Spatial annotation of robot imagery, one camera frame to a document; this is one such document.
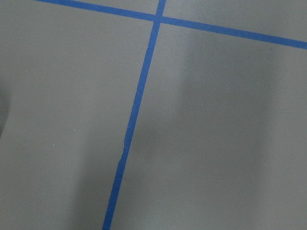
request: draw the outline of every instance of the blue stripe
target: blue stripe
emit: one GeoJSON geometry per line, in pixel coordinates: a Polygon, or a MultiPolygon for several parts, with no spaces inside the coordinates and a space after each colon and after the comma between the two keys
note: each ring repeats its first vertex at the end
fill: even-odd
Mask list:
{"type": "Polygon", "coordinates": [[[130,18],[137,18],[137,19],[143,19],[147,21],[154,21],[155,15],[149,14],[149,13],[143,13],[143,12],[137,12],[137,11],[129,11],[109,6],[102,6],[102,5],[96,5],[81,1],[73,1],[73,0],[36,0],[36,1],[42,1],[47,3],[53,3],[57,5],[62,6],[70,6],[75,7],[79,9],[89,10],[89,11],[96,11],[96,12],[102,12],[102,13],[110,13],[130,18]]]}
{"type": "Polygon", "coordinates": [[[148,48],[146,50],[143,67],[141,70],[140,79],[139,79],[137,91],[135,93],[132,111],[131,111],[129,122],[128,122],[128,127],[127,127],[125,140],[124,140],[124,150],[123,150],[122,156],[118,163],[109,203],[108,203],[107,210],[106,210],[105,221],[102,227],[103,230],[109,230],[111,227],[111,223],[112,223],[112,219],[113,219],[113,215],[115,211],[115,206],[116,206],[116,202],[117,202],[117,198],[119,194],[119,189],[120,189],[121,181],[122,181],[123,174],[125,171],[129,149],[130,149],[130,145],[131,145],[131,141],[133,137],[133,132],[135,129],[135,125],[136,125],[136,121],[138,118],[139,109],[140,109],[140,105],[141,105],[141,101],[142,101],[142,97],[143,97],[143,93],[145,89],[148,71],[149,71],[150,63],[152,61],[153,54],[154,54],[154,47],[155,47],[156,40],[157,40],[158,33],[159,33],[161,17],[163,15],[165,2],[166,0],[159,0],[159,4],[157,7],[155,20],[153,22],[152,31],[151,31],[150,38],[149,38],[148,48]]]}
{"type": "Polygon", "coordinates": [[[217,25],[210,25],[210,24],[204,24],[204,23],[196,23],[191,21],[186,21],[182,19],[176,19],[176,18],[169,18],[169,17],[162,17],[161,23],[169,24],[169,25],[176,25],[181,27],[187,27],[197,30],[204,30],[208,32],[218,33],[218,34],[224,34],[224,35],[230,35],[230,36],[236,36],[236,37],[242,37],[262,42],[269,42],[269,43],[275,43],[283,46],[291,46],[301,49],[307,49],[307,42],[297,41],[293,39],[283,38],[283,37],[276,37],[266,34],[259,34],[255,32],[249,32],[244,30],[237,30],[237,29],[231,29],[227,27],[217,26],[217,25]]]}

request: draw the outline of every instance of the gray floor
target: gray floor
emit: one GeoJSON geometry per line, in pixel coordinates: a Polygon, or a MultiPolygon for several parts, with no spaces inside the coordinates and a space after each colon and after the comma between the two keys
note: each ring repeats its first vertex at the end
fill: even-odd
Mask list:
{"type": "MultiPolygon", "coordinates": [[[[0,3],[0,229],[100,229],[152,22],[0,3]]],[[[307,41],[306,6],[164,15],[307,41]]],[[[307,50],[161,25],[111,229],[306,229],[306,73],[307,50]]]]}

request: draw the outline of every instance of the blue line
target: blue line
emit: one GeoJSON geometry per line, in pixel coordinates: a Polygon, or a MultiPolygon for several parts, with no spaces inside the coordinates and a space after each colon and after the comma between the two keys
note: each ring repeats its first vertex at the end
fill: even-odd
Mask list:
{"type": "Polygon", "coordinates": [[[130,145],[131,145],[131,141],[133,137],[133,132],[134,132],[136,121],[137,121],[138,114],[139,114],[140,105],[141,105],[141,101],[142,101],[142,97],[143,97],[143,93],[145,89],[145,84],[146,84],[150,64],[151,64],[153,54],[154,54],[154,47],[157,41],[165,3],[166,3],[166,0],[159,0],[155,19],[153,21],[153,27],[152,27],[152,31],[151,31],[150,38],[149,38],[148,48],[146,50],[146,54],[145,54],[145,58],[144,58],[144,62],[143,62],[143,66],[142,66],[142,70],[140,74],[140,79],[139,79],[137,91],[135,93],[134,102],[133,102],[133,106],[132,106],[132,110],[131,110],[131,114],[130,114],[130,118],[128,122],[128,127],[127,127],[127,131],[125,135],[124,150],[123,150],[123,153],[121,155],[121,158],[119,160],[118,167],[116,170],[116,175],[115,175],[115,179],[113,182],[112,192],[111,192],[109,203],[107,206],[106,216],[105,216],[102,230],[109,230],[111,227],[111,223],[112,223],[112,219],[113,219],[113,215],[115,211],[115,206],[116,206],[116,202],[117,202],[117,198],[119,194],[119,189],[120,189],[121,181],[122,181],[123,174],[125,171],[129,149],[130,149],[130,145]]]}
{"type": "Polygon", "coordinates": [[[244,30],[237,30],[217,25],[210,25],[210,24],[204,24],[204,23],[196,23],[191,21],[186,21],[182,19],[176,19],[176,18],[169,18],[169,17],[162,17],[161,23],[169,24],[169,25],[176,25],[181,27],[187,27],[197,30],[204,30],[208,32],[218,33],[218,34],[224,34],[224,35],[230,35],[230,36],[236,36],[236,37],[242,37],[262,42],[269,42],[269,43],[275,43],[283,46],[291,46],[301,49],[307,49],[307,42],[303,41],[297,41],[293,39],[283,38],[283,37],[276,37],[266,34],[259,34],[255,32],[249,32],[244,30]]]}
{"type": "Polygon", "coordinates": [[[137,19],[143,19],[147,21],[154,21],[155,15],[149,14],[149,13],[143,13],[143,12],[137,12],[137,11],[129,11],[109,6],[102,6],[102,5],[96,5],[81,1],[73,1],[73,0],[36,0],[41,2],[47,2],[62,6],[70,6],[75,7],[79,9],[89,10],[89,11],[96,11],[96,12],[102,12],[102,13],[110,13],[130,18],[137,18],[137,19]]]}

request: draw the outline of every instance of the vertical blue line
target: vertical blue line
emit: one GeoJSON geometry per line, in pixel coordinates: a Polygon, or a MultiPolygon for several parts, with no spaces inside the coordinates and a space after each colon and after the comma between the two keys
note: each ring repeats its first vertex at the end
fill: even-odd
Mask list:
{"type": "Polygon", "coordinates": [[[154,47],[157,41],[159,28],[161,24],[161,18],[162,18],[163,11],[165,8],[165,3],[166,3],[166,0],[159,0],[157,11],[156,11],[155,18],[153,21],[153,27],[152,27],[152,31],[150,34],[149,43],[148,43],[148,47],[146,50],[143,67],[141,70],[140,79],[139,79],[137,91],[135,93],[134,102],[133,102],[133,106],[132,106],[132,110],[131,110],[131,114],[130,114],[130,118],[128,122],[128,127],[127,127],[127,131],[125,135],[124,150],[118,162],[118,167],[116,170],[111,195],[109,198],[109,203],[106,209],[106,215],[105,215],[104,224],[102,226],[102,230],[110,230],[111,228],[111,223],[112,223],[115,206],[116,206],[116,202],[117,202],[117,198],[119,194],[119,189],[120,189],[121,181],[123,179],[126,162],[127,162],[127,158],[129,154],[129,149],[130,149],[130,145],[131,145],[131,141],[133,137],[133,132],[134,132],[136,121],[137,121],[138,114],[139,114],[140,105],[141,105],[141,101],[142,101],[142,97],[143,97],[143,93],[145,89],[145,84],[146,84],[150,64],[151,64],[153,54],[154,54],[154,47]]]}

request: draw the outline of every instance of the concrete floor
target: concrete floor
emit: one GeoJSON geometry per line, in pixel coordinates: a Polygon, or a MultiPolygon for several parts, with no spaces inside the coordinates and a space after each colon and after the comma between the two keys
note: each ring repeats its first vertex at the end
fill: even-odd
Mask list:
{"type": "MultiPolygon", "coordinates": [[[[153,23],[0,3],[0,229],[101,229],[153,23]]],[[[306,8],[168,0],[164,15],[307,41],[306,8]]],[[[306,73],[305,49],[162,24],[111,229],[306,229],[306,73]]]]}

